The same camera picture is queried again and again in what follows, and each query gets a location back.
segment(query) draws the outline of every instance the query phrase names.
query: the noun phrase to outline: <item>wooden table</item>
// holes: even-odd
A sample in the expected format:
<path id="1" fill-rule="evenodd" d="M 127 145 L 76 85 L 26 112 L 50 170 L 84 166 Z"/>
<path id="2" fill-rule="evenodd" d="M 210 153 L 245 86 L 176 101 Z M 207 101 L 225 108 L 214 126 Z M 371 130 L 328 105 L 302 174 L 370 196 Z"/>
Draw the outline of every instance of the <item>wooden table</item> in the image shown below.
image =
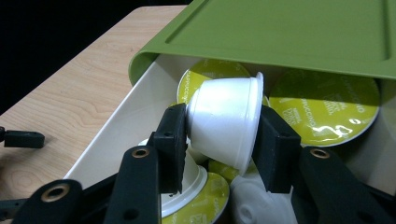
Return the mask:
<path id="1" fill-rule="evenodd" d="M 7 130 L 46 136 L 41 149 L 1 144 L 0 200 L 64 177 L 132 88 L 133 56 L 183 8 L 136 9 L 0 117 Z"/>

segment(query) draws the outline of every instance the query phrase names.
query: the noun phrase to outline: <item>wooden surface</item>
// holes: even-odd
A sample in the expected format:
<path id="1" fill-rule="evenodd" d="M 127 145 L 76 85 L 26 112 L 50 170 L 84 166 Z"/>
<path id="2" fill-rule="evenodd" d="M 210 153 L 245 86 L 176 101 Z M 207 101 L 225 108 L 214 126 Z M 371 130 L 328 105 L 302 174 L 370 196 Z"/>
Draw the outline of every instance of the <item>wooden surface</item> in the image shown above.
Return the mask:
<path id="1" fill-rule="evenodd" d="M 136 9 L 0 117 L 7 130 L 46 136 L 41 149 L 1 144 L 0 200 L 64 177 L 132 88 L 132 57 L 183 8 Z"/>

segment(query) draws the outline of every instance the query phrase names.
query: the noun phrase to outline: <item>green plastic cover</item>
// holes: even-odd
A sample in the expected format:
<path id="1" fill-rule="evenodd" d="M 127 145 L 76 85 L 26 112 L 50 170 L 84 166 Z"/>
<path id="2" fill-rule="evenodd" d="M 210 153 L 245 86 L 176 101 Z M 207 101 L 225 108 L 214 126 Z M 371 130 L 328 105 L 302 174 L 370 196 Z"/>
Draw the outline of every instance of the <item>green plastic cover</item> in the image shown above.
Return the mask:
<path id="1" fill-rule="evenodd" d="M 396 79 L 396 0 L 194 0 L 131 60 L 159 54 Z"/>

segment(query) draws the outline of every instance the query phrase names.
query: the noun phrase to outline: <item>circular label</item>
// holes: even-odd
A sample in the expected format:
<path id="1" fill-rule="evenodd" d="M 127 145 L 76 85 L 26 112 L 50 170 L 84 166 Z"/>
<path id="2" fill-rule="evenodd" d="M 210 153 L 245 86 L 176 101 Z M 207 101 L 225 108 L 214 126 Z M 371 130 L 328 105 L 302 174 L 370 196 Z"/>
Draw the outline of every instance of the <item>circular label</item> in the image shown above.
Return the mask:
<path id="1" fill-rule="evenodd" d="M 201 60 L 181 78 L 177 88 L 177 102 L 187 104 L 205 80 L 226 77 L 250 77 L 250 73 L 240 63 L 214 59 Z"/>
<path id="2" fill-rule="evenodd" d="M 330 147 L 364 132 L 375 120 L 380 97 L 369 77 L 293 69 L 276 83 L 269 101 L 303 145 Z"/>
<path id="3" fill-rule="evenodd" d="M 214 223 L 223 212 L 230 195 L 227 181 L 220 175 L 207 173 L 204 188 L 187 205 L 163 218 L 163 224 Z"/>

